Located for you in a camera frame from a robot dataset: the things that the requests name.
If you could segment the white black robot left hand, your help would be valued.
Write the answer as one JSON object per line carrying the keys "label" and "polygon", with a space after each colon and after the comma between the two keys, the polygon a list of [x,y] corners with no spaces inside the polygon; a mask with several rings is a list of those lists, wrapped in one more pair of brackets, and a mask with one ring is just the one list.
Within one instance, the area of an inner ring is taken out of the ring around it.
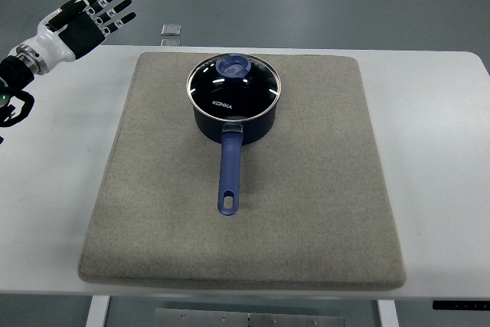
{"label": "white black robot left hand", "polygon": [[9,53],[34,74],[47,74],[58,64],[76,61],[101,45],[136,17],[125,14],[132,0],[69,0],[43,18],[34,37]]}

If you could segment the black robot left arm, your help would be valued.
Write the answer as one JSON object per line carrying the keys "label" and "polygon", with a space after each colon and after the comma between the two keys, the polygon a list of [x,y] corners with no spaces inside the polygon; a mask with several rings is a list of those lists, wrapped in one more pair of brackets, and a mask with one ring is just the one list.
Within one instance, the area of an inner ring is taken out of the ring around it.
{"label": "black robot left arm", "polygon": [[[1,62],[1,127],[8,128],[28,117],[34,106],[34,97],[24,88],[34,80],[34,74],[25,62],[15,56],[7,56]],[[11,105],[11,98],[23,104],[19,113]]]}

